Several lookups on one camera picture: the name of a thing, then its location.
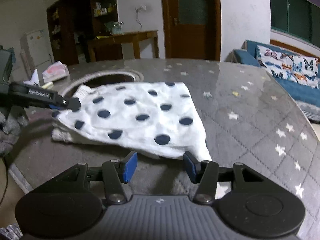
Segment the white refrigerator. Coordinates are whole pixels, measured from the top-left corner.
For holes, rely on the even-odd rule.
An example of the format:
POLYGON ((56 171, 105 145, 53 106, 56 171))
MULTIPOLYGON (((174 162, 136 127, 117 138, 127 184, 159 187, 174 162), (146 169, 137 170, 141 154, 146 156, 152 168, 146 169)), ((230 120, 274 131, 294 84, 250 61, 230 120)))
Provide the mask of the white refrigerator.
POLYGON ((52 63, 52 52, 49 49, 49 38, 45 30, 25 33, 21 39, 21 57, 28 75, 35 69, 44 71, 52 63))

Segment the dark wooden shelf cabinet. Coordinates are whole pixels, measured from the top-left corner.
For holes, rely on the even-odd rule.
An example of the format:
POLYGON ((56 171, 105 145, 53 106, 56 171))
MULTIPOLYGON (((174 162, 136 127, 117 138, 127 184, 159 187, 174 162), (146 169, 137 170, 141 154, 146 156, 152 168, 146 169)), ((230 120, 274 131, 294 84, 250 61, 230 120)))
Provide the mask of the dark wooden shelf cabinet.
POLYGON ((47 9, 47 22, 55 61, 90 62, 90 42, 110 35, 107 26, 118 22, 117 0, 58 0, 47 9))

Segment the glass kettle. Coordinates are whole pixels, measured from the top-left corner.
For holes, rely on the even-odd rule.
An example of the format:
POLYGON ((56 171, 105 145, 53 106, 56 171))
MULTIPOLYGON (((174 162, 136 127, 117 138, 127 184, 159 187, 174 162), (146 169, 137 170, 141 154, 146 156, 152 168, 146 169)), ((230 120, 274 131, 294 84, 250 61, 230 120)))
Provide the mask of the glass kettle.
POLYGON ((118 35, 122 33, 123 22, 108 22, 105 23, 106 31, 111 35, 118 35))

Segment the grey star quilted table cover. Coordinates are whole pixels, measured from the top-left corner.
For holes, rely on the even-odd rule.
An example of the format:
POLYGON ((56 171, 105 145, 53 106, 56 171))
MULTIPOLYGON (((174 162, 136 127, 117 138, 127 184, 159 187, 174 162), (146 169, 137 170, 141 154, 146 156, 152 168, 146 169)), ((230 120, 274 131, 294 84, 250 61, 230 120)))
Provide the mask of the grey star quilted table cover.
MULTIPOLYGON (((213 161, 244 163, 299 195, 306 208, 302 239, 319 239, 319 138, 287 92, 260 68, 182 59, 81 63, 69 68, 63 85, 104 70, 134 70, 144 82, 183 82, 204 124, 213 161)), ((25 192, 77 163, 100 166, 127 155, 113 145, 55 142, 48 109, 30 108, 29 125, 6 157, 25 192)))

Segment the green window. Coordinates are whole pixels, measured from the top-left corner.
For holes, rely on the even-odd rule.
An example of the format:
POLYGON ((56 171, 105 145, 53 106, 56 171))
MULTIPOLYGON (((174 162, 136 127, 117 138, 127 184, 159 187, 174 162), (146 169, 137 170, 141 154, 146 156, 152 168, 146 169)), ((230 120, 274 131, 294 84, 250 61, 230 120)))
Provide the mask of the green window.
POLYGON ((319 7, 307 0, 270 0, 271 28, 319 47, 319 7))

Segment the butterfly print pillow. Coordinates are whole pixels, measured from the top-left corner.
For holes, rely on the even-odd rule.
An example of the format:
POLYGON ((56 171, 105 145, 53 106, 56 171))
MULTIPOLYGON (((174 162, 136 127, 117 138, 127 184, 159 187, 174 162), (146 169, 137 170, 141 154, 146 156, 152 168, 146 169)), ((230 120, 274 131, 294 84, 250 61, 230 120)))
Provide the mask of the butterfly print pillow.
POLYGON ((318 60, 257 45, 256 59, 273 77, 318 88, 318 60))

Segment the brown wooden door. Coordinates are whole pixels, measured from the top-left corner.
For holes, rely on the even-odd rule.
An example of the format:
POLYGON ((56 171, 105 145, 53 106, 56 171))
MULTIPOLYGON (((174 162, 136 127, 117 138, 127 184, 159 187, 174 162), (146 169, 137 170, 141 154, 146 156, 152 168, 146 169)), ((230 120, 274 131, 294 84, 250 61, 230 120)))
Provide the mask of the brown wooden door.
POLYGON ((165 57, 220 61, 221 0, 162 0, 165 57))

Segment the round induction cooktop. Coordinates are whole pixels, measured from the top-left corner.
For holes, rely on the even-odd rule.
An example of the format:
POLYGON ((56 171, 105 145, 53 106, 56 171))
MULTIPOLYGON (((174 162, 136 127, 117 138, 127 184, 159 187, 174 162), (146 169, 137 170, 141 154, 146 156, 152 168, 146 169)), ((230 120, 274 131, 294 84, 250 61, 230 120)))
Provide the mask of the round induction cooktop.
POLYGON ((69 85, 63 85, 59 90, 59 94, 71 97, 80 85, 86 85, 89 88, 97 88, 102 85, 112 85, 124 82, 142 82, 143 80, 143 74, 134 70, 104 70, 87 74, 72 81, 69 85))

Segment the blue sofa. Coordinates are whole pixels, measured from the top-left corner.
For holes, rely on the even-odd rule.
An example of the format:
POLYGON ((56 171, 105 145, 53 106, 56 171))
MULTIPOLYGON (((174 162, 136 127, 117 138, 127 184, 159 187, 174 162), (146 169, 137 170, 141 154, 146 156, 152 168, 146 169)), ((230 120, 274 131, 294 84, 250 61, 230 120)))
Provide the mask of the blue sofa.
POLYGON ((233 62, 260 67, 291 95, 306 117, 319 123, 319 58, 246 40, 233 62))

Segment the wooden side table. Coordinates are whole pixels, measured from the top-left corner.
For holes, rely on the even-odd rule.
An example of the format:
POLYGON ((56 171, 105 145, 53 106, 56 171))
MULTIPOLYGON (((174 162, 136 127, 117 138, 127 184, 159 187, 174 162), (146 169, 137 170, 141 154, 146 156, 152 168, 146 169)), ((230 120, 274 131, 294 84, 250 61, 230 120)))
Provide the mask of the wooden side table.
POLYGON ((132 31, 122 34, 115 34, 111 36, 97 36, 94 40, 88 43, 88 51, 91 62, 95 62, 94 49, 100 46, 126 44, 131 43, 133 46, 134 59, 140 59, 140 45, 141 41, 153 40, 153 47, 155 51, 155 58, 159 59, 158 47, 158 30, 132 31))

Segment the white polka dot garment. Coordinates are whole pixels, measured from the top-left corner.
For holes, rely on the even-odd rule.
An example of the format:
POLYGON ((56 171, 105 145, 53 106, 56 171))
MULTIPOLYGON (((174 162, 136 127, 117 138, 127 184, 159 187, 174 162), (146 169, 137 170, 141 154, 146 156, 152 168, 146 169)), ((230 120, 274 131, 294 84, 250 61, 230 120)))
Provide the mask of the white polka dot garment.
POLYGON ((54 115, 52 139, 118 145, 152 158, 181 159, 190 152, 210 160, 206 131, 184 83, 125 82, 75 92, 78 111, 54 115))

